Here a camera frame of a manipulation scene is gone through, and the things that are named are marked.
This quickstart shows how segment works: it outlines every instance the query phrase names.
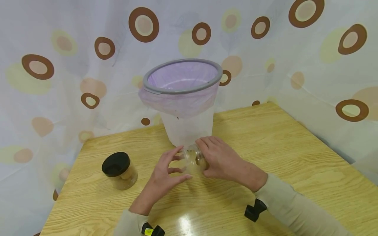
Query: person's left hand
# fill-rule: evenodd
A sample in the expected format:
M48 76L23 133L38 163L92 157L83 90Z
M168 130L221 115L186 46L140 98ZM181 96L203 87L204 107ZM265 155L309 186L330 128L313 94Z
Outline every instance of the person's left hand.
M176 156L176 154L182 148L183 146L178 146L161 155L144 189L130 206L130 212L148 216L152 206L157 201L164 197L174 186L191 178L189 174L177 177L169 176L172 173L183 172L180 168L169 168L171 161L180 160L180 157Z

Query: wooden table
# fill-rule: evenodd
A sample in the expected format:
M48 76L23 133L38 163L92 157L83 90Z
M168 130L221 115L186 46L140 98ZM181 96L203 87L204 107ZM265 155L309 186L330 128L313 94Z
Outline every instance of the wooden table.
M213 135L244 159L274 173L326 209L354 235L378 234L378 188L273 103L214 115ZM161 153L173 146L163 125L88 140L80 151L41 236L112 235L121 215L146 184ZM127 152L137 183L119 191L101 172L110 154ZM244 217L254 195L232 182L193 179L152 209L149 222L166 235L291 235L267 211Z

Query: black clip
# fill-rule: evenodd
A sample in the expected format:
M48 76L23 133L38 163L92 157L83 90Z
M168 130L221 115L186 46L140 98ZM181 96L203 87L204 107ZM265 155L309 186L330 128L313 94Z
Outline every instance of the black clip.
M142 234L150 236L164 236L165 232L160 226L156 226L154 229L148 222L146 222L142 227Z
M160 226L156 226L151 236L164 236L165 232Z
M262 201L256 198L255 206L253 207L251 205L247 205L244 212L244 216L250 219L251 221L256 222L260 216L260 213L262 213L263 211L267 209L268 208L266 207L266 205Z

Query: hand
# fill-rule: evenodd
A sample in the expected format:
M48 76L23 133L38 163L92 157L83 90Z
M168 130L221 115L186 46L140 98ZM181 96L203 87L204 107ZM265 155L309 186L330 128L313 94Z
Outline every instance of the hand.
M234 181L257 192L265 185L268 174L256 165L243 160L228 144L218 137L203 137L196 140L209 168L205 177Z
M183 172L180 168L168 167L171 161L180 160L180 157L176 156L176 154L182 148L183 146L179 146L161 155L144 189L130 206L130 212L148 216L157 201L164 197L174 186L191 178L189 174L177 177L169 176L172 173Z

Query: shower curtain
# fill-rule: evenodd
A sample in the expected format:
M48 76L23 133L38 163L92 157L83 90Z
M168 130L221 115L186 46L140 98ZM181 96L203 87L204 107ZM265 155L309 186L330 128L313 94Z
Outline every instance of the shower curtain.
M219 63L216 112L274 102L378 184L378 2L0 3L0 231L35 235L89 138L161 123L143 75Z

